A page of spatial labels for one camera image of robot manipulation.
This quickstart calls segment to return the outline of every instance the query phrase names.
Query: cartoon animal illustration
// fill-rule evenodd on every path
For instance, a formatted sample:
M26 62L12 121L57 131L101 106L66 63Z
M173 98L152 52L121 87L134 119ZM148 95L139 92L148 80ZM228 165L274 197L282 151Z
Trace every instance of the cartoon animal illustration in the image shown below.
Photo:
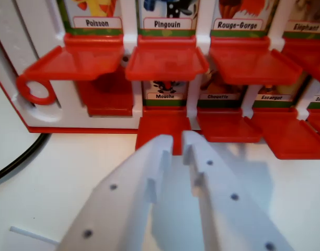
M260 89L259 94L279 95L280 93L275 85L265 85Z
M86 10L89 8L93 17L113 17L117 0L72 0L77 6Z
M196 3L197 0L144 0L144 8L147 11L153 12L156 2L167 3L167 18L179 18L181 13L186 16L191 16L197 11L196 4L194 4L193 11L188 9L189 6Z
M155 85L154 87L158 87L159 93L164 93L164 92L170 92L170 93L175 93L176 91L174 90L174 86L178 86L181 83L177 81L153 81Z
M209 70L205 76L207 80L201 85L201 90L208 90L209 93L218 94L235 94L240 93L242 90L241 86L228 85L225 83L218 71Z
M219 10L222 18L231 19L237 12L246 11L258 16L265 7L269 9L271 0L219 0Z

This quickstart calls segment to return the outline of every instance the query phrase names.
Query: red plastic tray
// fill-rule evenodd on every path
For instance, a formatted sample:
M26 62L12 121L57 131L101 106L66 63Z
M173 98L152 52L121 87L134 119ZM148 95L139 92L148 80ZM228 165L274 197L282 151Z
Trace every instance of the red plastic tray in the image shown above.
M34 81L94 80L114 72L123 57L123 37L72 36L24 71Z
M285 39L282 53L320 82L320 40Z
M320 136L296 111L288 109L255 109L254 125L262 130L262 136L279 159L320 159Z
M126 68L127 79L190 81L208 70L209 64L196 38L138 37Z
M241 109L198 108L197 120L201 131L209 142L259 142L261 130L255 128Z
M181 107L144 107L135 148L142 147L160 134L168 134L174 138L173 155L181 155L182 132L191 130L190 121L186 114L186 109Z
M277 50L269 39L211 38L210 55L224 81L233 85L292 85L302 69Z

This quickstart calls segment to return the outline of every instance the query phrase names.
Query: white plastic frame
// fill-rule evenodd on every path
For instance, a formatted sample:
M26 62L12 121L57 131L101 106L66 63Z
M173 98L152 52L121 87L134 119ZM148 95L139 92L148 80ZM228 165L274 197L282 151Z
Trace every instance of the white plastic frame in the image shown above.
M284 46L282 38L284 27L296 0L281 0L268 33L270 49L281 51ZM124 30L123 43L125 54L132 53L137 46L138 29L135 1L120 0L122 25ZM210 31L216 0L200 0L199 15L196 29L197 46L207 55L210 48ZM38 57L45 55L57 45L63 44L64 27L55 0L0 0L0 41L16 70L21 74ZM59 103L48 106L35 105L24 100L15 88L15 75L8 65L0 49L0 81L20 115L30 127L57 128L117 128L137 129L142 116L141 82L132 83L134 106L132 117L89 117L86 107L82 106L75 85L72 81L51 81ZM187 98L187 116L192 129L199 130L197 122L197 101L202 75L189 83ZM298 103L299 118L306 119L307 104L314 96L319 84L312 84ZM43 86L30 83L31 92L44 97L47 91ZM260 86L249 86L242 102L243 115L253 115L252 106Z

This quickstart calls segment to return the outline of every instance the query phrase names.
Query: screw hole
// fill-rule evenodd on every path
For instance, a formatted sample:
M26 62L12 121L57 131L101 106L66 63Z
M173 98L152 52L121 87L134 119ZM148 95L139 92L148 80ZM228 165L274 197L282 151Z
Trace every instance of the screw hole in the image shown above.
M116 184L110 185L110 190L116 190L116 189L117 189L117 185Z
M239 195L237 195L236 193L233 193L233 194L231 194L231 199L237 201L239 199Z
M93 232L92 232L92 230L90 230L90 229L87 229L87 230L85 230L85 231L83 232L83 238L84 238L84 239L87 239L87 238L91 237L92 235L93 235Z
M275 246L274 246L273 243L267 242L267 243L266 243L266 250L268 250L268 251L274 251L274 250L276 250L276 249L275 249Z

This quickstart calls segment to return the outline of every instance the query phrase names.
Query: white table surface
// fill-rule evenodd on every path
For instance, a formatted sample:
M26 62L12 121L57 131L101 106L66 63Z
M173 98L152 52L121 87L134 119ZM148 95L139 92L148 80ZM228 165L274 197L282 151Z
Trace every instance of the white table surface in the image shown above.
M0 169L37 137L0 89ZM0 182L0 250L10 226L60 241L92 189L134 152L135 140L135 134L52 135L29 165ZM296 251L320 250L320 161L278 160L264 142L213 146Z

